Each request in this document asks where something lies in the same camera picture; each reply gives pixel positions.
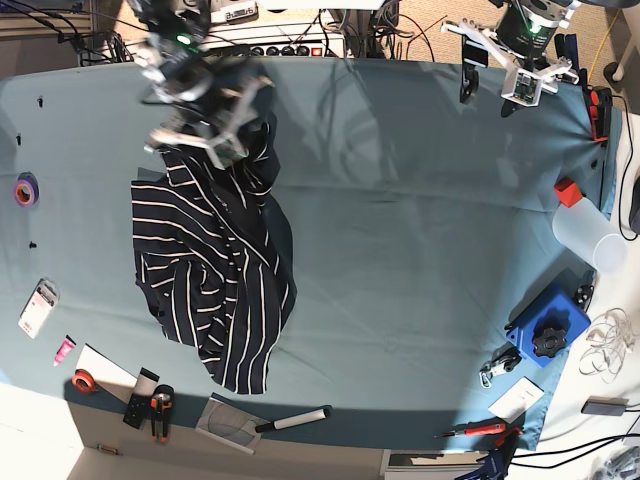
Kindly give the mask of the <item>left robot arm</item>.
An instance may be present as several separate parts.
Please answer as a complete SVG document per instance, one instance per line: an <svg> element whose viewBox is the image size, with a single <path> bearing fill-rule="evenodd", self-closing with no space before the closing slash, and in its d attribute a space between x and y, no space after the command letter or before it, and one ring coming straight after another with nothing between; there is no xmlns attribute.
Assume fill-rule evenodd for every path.
<svg viewBox="0 0 640 480"><path fill-rule="evenodd" d="M561 81L580 81L577 61L566 53L559 28L566 29L579 1L496 1L505 7L494 27L473 20L445 21L440 30L461 37L460 102L467 103L479 86L480 68L491 59L505 70L502 115L536 107L544 93L555 94Z"/></svg>

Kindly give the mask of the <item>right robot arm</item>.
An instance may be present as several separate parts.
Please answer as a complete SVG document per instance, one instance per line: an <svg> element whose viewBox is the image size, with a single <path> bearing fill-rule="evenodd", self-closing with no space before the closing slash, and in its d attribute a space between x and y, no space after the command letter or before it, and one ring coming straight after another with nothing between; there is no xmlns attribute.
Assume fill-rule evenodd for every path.
<svg viewBox="0 0 640 480"><path fill-rule="evenodd" d="M208 1L177 13L171 1L131 1L129 6L148 34L135 63L161 104L173 117L149 133L146 148L190 147L206 153L219 170L249 155L246 136L257 125L254 101L273 82L241 56L216 56L203 46L211 27Z"/></svg>

